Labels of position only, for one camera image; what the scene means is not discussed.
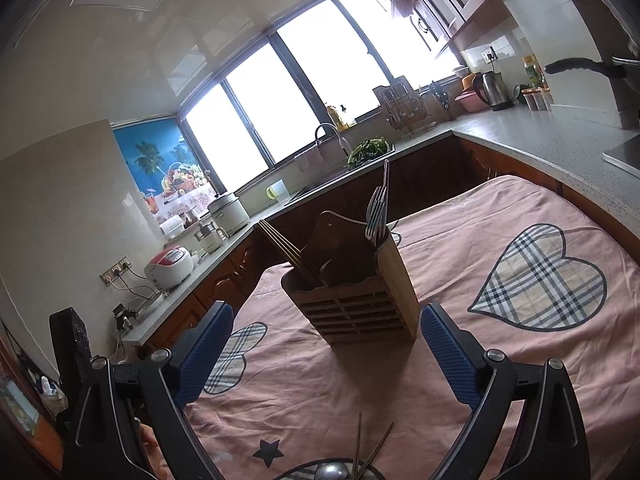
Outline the person's left hand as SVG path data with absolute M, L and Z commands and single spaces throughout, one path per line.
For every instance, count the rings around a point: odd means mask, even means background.
M 157 467 L 162 458 L 162 453 L 160 452 L 160 446 L 158 445 L 153 429 L 148 425 L 141 424 L 139 436 L 149 463 L 153 467 Z

